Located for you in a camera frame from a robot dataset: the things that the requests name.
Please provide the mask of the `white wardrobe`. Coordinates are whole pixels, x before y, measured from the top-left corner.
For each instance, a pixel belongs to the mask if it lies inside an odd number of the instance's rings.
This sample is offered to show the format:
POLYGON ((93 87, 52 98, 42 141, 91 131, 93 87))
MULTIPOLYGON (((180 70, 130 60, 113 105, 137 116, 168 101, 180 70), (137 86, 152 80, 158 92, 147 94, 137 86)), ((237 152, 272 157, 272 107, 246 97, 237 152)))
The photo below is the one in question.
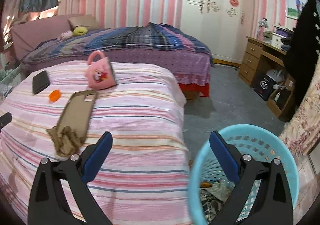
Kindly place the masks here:
POLYGON ((183 0, 180 29, 206 44, 215 60, 241 64, 253 6, 254 0, 183 0))

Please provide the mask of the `small framed photo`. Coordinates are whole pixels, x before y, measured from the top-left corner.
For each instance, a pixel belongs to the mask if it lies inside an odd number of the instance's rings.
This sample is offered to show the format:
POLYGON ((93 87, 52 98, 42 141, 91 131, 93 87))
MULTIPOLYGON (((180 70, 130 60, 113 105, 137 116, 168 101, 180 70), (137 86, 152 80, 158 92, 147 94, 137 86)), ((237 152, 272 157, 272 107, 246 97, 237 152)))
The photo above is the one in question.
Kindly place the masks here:
POLYGON ((286 0, 286 17, 297 20, 308 0, 286 0))

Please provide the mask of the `pink plastic cup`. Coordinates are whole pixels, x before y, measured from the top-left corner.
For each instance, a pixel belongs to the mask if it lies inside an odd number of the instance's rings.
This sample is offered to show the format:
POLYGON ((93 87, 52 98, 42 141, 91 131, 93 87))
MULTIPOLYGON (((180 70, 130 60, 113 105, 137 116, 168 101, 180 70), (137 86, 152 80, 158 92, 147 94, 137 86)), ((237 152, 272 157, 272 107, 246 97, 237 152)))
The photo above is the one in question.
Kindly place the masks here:
POLYGON ((85 77, 88 87, 94 90, 104 90, 116 86, 116 76, 113 67, 100 50, 92 52, 87 59, 85 77))

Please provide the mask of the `black bag under desk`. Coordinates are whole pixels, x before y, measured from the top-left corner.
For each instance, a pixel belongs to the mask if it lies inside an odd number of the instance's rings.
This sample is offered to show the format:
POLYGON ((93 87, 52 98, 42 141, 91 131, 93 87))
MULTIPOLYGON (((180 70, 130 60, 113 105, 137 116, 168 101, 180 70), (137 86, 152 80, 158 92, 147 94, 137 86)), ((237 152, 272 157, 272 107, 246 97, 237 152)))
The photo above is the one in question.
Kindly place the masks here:
POLYGON ((272 78, 266 74, 261 74, 255 83, 254 92, 258 94, 264 101, 268 101, 270 95, 274 91, 274 85, 276 85, 276 82, 272 78))

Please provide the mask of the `pink plush toy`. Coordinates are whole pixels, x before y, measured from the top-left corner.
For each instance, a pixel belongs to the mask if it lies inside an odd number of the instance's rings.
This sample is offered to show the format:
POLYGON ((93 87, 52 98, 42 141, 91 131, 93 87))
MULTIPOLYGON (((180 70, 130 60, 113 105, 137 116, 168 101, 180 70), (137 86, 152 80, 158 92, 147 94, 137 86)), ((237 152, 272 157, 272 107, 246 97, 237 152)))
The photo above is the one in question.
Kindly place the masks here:
POLYGON ((69 39, 69 38, 71 38, 73 36, 73 32, 72 31, 70 31, 70 30, 68 30, 68 31, 66 31, 66 32, 64 32, 64 33, 61 33, 59 36, 58 36, 58 40, 59 41, 63 41, 63 40, 67 40, 67 39, 69 39))

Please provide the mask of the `orange bottle cap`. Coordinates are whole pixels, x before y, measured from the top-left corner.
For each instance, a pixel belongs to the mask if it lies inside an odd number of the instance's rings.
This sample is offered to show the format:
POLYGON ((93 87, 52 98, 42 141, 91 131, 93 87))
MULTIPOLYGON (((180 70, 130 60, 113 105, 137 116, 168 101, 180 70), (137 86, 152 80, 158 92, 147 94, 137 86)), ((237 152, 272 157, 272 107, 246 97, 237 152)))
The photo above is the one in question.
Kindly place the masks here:
POLYGON ((53 90, 50 94, 49 94, 49 101, 50 102, 56 102, 61 98, 61 91, 60 90, 53 90))

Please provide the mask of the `black hanging coat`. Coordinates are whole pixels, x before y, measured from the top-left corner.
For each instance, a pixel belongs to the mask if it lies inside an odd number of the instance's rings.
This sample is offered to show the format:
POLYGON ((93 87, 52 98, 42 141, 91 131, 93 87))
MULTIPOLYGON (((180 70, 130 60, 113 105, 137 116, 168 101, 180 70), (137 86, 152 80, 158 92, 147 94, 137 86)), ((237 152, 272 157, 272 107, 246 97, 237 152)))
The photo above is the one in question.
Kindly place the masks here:
POLYGON ((319 57, 318 0, 308 0, 297 21, 284 65, 294 79, 293 103, 287 113, 290 120, 310 86, 319 57))

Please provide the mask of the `pink striped bed sheet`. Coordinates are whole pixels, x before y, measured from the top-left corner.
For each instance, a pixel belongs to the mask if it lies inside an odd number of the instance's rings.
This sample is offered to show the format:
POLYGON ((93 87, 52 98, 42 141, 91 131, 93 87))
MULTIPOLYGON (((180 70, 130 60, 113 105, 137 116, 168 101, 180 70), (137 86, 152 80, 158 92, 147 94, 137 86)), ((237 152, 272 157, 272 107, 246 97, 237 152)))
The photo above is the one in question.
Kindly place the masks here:
MULTIPOLYGON (((191 224, 185 96, 169 70, 112 66, 117 85, 98 92, 85 145, 108 131, 113 146, 88 188, 113 224, 191 224)), ((23 221, 41 159, 59 159, 46 130, 57 124, 71 95, 88 88, 86 70, 84 61, 49 67, 44 91, 33 94, 30 75, 1 103, 1 113, 12 114, 1 131, 1 192, 23 221), (60 90, 61 98, 52 103, 53 90, 60 90)))

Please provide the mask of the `striped plaid blanket bed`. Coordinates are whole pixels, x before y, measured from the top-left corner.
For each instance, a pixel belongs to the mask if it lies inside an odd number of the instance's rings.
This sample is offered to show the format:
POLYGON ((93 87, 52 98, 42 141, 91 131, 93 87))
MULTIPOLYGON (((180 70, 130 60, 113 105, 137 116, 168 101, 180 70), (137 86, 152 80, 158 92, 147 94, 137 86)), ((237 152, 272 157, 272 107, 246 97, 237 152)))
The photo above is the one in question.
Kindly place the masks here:
POLYGON ((96 29, 66 40, 41 42, 25 55, 20 66, 25 73, 72 60, 87 60, 100 50, 111 62, 136 62, 166 68, 182 91, 209 96, 213 56, 207 45, 167 24, 96 29))

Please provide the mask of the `tan pillow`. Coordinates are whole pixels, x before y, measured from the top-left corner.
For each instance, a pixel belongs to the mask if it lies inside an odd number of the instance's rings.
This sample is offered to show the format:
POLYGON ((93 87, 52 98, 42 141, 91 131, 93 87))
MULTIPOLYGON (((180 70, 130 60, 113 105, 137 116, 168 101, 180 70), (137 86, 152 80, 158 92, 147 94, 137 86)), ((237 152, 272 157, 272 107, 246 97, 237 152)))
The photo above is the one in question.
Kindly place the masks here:
POLYGON ((80 15, 68 18, 68 22, 72 29, 76 27, 85 27, 89 31, 100 29, 100 25, 92 15, 80 15))

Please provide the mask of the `pink sofa headboard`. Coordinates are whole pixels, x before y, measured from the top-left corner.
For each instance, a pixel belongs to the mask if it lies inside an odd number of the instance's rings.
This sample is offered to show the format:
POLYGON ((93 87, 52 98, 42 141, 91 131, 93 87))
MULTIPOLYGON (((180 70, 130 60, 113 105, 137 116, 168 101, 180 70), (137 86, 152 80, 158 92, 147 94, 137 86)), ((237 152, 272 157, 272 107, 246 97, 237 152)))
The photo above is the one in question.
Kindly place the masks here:
POLYGON ((57 15, 12 26, 10 33, 17 60, 21 61, 41 42, 56 39, 70 30, 68 19, 75 16, 81 14, 57 15))

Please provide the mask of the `white box on desk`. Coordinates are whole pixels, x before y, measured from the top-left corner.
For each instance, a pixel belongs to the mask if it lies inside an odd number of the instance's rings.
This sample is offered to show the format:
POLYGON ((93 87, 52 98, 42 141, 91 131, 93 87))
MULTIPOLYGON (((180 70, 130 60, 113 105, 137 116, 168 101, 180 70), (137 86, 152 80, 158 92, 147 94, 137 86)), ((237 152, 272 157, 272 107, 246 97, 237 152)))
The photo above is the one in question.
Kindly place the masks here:
POLYGON ((280 34, 271 32, 271 31, 265 31, 263 33, 263 42, 276 47, 278 49, 281 49, 281 46, 283 46, 282 39, 285 38, 285 36, 282 36, 280 34))

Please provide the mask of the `light blue trash basket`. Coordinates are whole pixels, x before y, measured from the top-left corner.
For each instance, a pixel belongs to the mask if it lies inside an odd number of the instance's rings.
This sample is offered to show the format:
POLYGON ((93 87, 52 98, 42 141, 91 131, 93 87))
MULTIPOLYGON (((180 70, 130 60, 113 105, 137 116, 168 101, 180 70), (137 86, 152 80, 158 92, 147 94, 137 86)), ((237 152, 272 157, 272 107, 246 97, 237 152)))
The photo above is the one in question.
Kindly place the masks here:
MULTIPOLYGON (((237 124, 225 127, 218 131, 227 144, 235 146, 242 155, 251 155, 256 161, 270 163, 277 158, 281 161, 287 181, 289 183, 292 207, 294 209, 298 198, 299 179, 295 160, 291 152, 284 143, 273 133, 249 124, 237 124)), ((209 144, 209 139, 199 150, 189 178, 188 203, 191 220, 194 224, 208 224, 203 213, 200 201, 200 183, 208 181, 210 183, 223 181, 228 187, 234 189, 235 185, 229 181, 218 163, 209 144)), ((256 181, 249 195, 249 200, 245 204, 241 216, 242 220, 248 216, 249 210, 258 192, 260 181, 256 181)))

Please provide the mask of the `dark snack bag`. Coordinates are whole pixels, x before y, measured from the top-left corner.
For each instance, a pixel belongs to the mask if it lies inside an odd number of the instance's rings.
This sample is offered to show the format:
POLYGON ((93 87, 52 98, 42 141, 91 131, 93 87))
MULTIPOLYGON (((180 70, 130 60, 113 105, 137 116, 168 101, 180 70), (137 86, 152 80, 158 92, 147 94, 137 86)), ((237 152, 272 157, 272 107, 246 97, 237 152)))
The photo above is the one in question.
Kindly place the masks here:
POLYGON ((207 189, 200 189, 200 201, 203 208, 204 217, 208 224, 216 217, 219 211, 222 209, 224 202, 207 189))

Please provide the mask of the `black phone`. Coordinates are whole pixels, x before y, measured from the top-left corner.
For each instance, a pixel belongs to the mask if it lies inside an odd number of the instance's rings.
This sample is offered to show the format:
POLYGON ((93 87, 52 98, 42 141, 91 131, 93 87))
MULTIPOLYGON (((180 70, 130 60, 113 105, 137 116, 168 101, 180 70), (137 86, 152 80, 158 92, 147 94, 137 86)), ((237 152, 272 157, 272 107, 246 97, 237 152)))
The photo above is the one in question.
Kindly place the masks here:
POLYGON ((50 85, 49 75, 46 70, 38 73, 33 77, 32 89, 33 94, 39 94, 50 85))

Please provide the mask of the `floral hanging cloth right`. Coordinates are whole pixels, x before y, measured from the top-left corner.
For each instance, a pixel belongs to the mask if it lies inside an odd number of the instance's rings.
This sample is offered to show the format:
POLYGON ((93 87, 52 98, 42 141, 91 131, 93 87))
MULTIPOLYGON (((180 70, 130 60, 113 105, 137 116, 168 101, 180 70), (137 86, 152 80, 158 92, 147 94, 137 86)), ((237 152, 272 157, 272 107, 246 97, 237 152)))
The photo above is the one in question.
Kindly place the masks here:
POLYGON ((279 138, 293 155, 306 155, 320 135, 320 67, 316 65, 302 103, 279 138))

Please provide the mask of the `desk lamp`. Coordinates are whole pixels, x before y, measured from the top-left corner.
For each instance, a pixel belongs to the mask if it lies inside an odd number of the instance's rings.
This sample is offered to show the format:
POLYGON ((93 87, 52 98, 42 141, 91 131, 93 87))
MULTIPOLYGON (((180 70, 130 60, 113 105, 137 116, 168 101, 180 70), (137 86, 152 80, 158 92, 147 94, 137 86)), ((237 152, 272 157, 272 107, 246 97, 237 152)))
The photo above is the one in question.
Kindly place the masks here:
POLYGON ((263 29, 268 28, 268 20, 267 18, 263 17, 258 21, 258 26, 257 26, 257 34, 256 34, 256 39, 259 40, 261 32, 263 32, 263 29))

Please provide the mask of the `brown phone case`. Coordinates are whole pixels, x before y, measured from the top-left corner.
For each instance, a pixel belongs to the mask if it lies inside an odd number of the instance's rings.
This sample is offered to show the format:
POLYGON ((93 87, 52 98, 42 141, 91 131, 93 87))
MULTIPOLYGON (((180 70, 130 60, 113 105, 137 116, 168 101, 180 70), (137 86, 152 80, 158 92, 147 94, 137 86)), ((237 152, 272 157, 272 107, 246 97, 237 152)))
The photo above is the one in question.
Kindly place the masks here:
POLYGON ((80 141, 84 143, 97 96, 96 90, 84 90, 73 93, 57 122, 57 133, 61 135, 63 129, 69 127, 80 138, 80 141))

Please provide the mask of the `wooden desk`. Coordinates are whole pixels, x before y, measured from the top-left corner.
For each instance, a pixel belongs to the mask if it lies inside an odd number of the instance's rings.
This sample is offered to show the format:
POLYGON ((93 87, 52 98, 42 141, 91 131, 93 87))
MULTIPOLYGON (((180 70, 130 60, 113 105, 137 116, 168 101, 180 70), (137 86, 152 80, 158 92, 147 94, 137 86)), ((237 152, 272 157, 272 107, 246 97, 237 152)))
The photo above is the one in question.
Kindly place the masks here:
POLYGON ((248 37, 239 73, 240 79, 252 88, 261 74, 266 74, 276 82, 266 105, 282 121, 288 120, 287 113, 293 103, 292 93, 295 87, 294 79, 284 66, 284 57, 284 51, 248 37))

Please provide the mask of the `yellow plush toy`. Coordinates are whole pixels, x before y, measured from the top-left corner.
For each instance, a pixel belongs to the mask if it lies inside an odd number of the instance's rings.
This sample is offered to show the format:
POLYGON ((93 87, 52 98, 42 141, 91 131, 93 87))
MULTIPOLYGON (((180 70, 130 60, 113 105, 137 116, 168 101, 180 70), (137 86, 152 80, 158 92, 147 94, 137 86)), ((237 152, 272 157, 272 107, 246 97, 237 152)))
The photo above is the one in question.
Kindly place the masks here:
POLYGON ((73 30, 73 35, 74 36, 81 36, 81 35, 84 35, 88 32, 88 29, 84 26, 78 26, 78 27, 75 27, 74 30, 73 30))

